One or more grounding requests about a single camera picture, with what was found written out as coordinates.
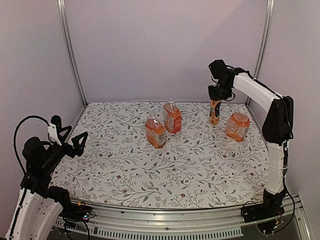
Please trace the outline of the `slim orange drink bottle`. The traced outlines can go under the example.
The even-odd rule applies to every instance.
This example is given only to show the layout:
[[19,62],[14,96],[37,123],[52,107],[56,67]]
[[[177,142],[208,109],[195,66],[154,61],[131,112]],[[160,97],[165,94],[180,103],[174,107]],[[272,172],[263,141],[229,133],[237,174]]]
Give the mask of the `slim orange drink bottle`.
[[210,101],[209,121],[212,125],[217,125],[219,123],[221,103],[221,100]]

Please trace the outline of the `large orange-label plastic bottle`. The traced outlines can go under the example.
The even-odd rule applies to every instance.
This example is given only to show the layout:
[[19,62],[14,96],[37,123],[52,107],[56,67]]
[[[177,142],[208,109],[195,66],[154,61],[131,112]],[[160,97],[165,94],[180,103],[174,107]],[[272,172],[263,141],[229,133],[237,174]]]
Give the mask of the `large orange-label plastic bottle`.
[[182,129],[182,115],[175,99],[170,97],[163,106],[164,126],[169,133],[177,134]]

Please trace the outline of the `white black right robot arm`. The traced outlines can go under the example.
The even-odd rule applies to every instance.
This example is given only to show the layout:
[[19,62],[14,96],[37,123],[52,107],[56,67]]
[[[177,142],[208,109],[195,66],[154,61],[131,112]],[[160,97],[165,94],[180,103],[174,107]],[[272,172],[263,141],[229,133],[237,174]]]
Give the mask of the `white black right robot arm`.
[[267,144],[268,181],[260,204],[244,204],[241,215],[246,223],[284,214],[283,199],[288,195],[285,176],[288,169],[289,141],[293,139],[294,101],[282,96],[253,78],[249,71],[226,65],[222,59],[208,66],[214,85],[208,87],[213,101],[233,99],[236,89],[256,102],[266,112],[262,135]]

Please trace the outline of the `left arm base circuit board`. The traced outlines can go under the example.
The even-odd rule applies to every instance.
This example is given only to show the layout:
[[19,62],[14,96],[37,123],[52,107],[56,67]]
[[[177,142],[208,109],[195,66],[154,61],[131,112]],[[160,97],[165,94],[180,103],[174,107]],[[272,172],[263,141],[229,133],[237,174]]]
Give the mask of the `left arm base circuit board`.
[[75,215],[81,217],[87,223],[96,216],[96,214],[93,211],[93,208],[87,205],[85,201],[72,203],[71,211]]

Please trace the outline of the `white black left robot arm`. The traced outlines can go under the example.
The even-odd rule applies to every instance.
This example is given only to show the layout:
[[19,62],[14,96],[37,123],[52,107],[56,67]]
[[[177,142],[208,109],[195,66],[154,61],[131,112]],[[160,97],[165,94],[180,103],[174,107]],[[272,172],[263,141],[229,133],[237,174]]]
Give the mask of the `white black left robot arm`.
[[52,174],[64,156],[74,158],[84,152],[88,137],[83,132],[65,142],[66,137],[56,131],[54,143],[29,138],[23,147],[26,172],[20,184],[20,192],[10,226],[5,235],[7,240],[45,240],[58,216],[70,222],[86,220],[71,203],[68,190],[51,185]]

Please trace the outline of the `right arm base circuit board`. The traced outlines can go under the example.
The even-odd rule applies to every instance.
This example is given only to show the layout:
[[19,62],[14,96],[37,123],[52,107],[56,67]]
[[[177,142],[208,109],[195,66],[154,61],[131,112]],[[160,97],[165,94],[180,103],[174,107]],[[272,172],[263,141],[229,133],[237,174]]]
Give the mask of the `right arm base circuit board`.
[[256,224],[257,230],[263,235],[273,234],[281,224],[284,223],[284,217],[282,215],[276,216],[272,220],[264,221]]

